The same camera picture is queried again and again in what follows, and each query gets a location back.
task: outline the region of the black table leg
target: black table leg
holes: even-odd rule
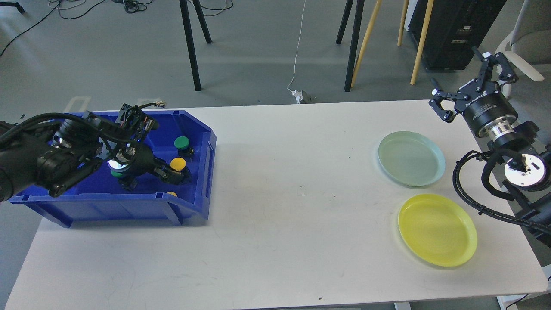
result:
[[[201,90],[201,80],[199,79],[199,68],[197,67],[197,57],[195,55],[195,46],[193,45],[193,34],[191,33],[190,11],[187,9],[187,0],[180,0],[180,9],[182,11],[183,30],[186,33],[187,51],[190,54],[191,74],[193,75],[193,84],[195,90]]]
[[[0,1],[0,6],[2,7],[16,7],[17,10],[23,14],[25,13],[25,10],[23,9],[23,7],[21,6],[21,4],[19,4],[19,2],[4,2],[4,1]]]
[[[344,30],[346,24],[348,23],[348,17],[350,16],[350,11],[352,10],[352,4],[354,0],[347,0],[346,6],[344,7],[343,19],[341,20],[341,26],[339,27],[339,33],[337,34],[337,44],[340,44],[343,41]]]
[[[207,41],[207,44],[211,44],[212,39],[210,38],[210,33],[208,32],[207,22],[205,21],[205,15],[203,14],[201,3],[199,2],[199,0],[192,0],[192,2],[193,6],[195,7],[195,12],[197,12],[197,17],[199,17],[199,23],[201,24],[201,29],[203,29],[205,40]]]
[[[350,42],[350,54],[348,55],[348,67],[346,69],[346,80],[344,91],[350,92],[352,88],[352,75],[354,74],[354,62],[356,61],[356,49],[358,48],[358,37],[360,36],[361,16],[364,12],[364,0],[358,0],[356,5],[356,16],[354,17],[354,28],[352,29],[352,41]]]

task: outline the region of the gray floor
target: gray floor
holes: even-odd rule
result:
[[[97,2],[88,0],[63,14],[79,15]],[[1,47],[50,10],[45,0],[20,3],[27,11],[24,15],[14,8],[0,7]],[[224,1],[202,3],[220,7]],[[346,93],[344,77],[352,19],[343,43],[336,45],[344,0],[308,0],[291,89],[305,90],[316,103],[426,99],[432,90],[430,77],[436,77],[450,91],[473,78],[479,68],[477,60],[464,71],[421,71],[417,85],[409,85],[416,48],[408,36],[403,46],[396,46],[402,3],[383,2],[356,85]],[[293,76],[302,5],[298,0],[235,0],[231,10],[207,18],[214,41],[211,45],[205,44],[197,18],[192,16],[201,92],[193,89],[177,1],[155,1],[145,12],[126,14],[122,5],[108,0],[76,20],[63,20],[54,12],[0,58],[0,119],[17,122],[23,114],[25,119],[64,111],[75,97],[89,97],[90,110],[118,109],[123,103],[156,98],[170,107],[182,108],[293,104],[286,86]],[[374,1],[366,4],[362,35],[373,5]],[[512,30],[521,5],[521,0],[507,1],[483,41],[482,51],[494,51]],[[78,111],[82,102],[76,100],[68,110]],[[428,105],[420,106],[419,112],[432,113]],[[38,215],[20,206],[0,206],[2,306],[39,220]],[[542,265],[551,263],[549,249],[537,242],[532,244]],[[549,299],[535,298],[521,302],[519,309],[545,309],[549,304]],[[459,308],[499,309],[491,297],[412,303],[415,310]],[[393,309],[393,305],[364,309]]]

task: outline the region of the white table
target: white table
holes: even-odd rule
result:
[[[211,126],[217,152],[210,219],[75,224],[43,220],[7,309],[250,309],[498,296],[544,291],[521,229],[464,204],[455,161],[478,146],[458,117],[427,100],[187,109]],[[381,170],[388,133],[426,135],[444,152],[444,177],[407,188]],[[469,163],[464,187],[511,213]],[[411,196],[455,200],[478,231],[473,258],[438,268],[411,253],[397,213]]]

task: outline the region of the blue plastic bin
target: blue plastic bin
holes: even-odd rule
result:
[[[168,219],[174,225],[182,225],[185,218],[194,214],[208,218],[216,135],[185,111],[147,113],[160,124],[145,141],[157,157],[170,163],[178,157],[174,139],[179,136],[190,139],[190,147],[195,151],[192,160],[187,162],[192,183],[172,185],[144,174],[137,178],[138,185],[133,191],[126,191],[104,163],[97,172],[58,198],[48,196],[46,189],[32,186],[9,201],[26,205],[63,227],[70,227],[74,221],[137,219]],[[118,115],[117,112],[96,114],[112,121]],[[176,193],[177,197],[167,194],[169,191]]]

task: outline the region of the green button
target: green button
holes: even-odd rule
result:
[[[185,150],[190,146],[190,139],[184,136],[178,137],[174,140],[174,146],[177,149]]]
[[[120,179],[120,178],[124,178],[124,177],[125,177],[124,174],[122,174],[122,173],[120,173],[120,172],[117,172],[117,171],[113,171],[113,170],[111,170],[111,175],[112,175],[113,177],[117,178],[117,179]]]

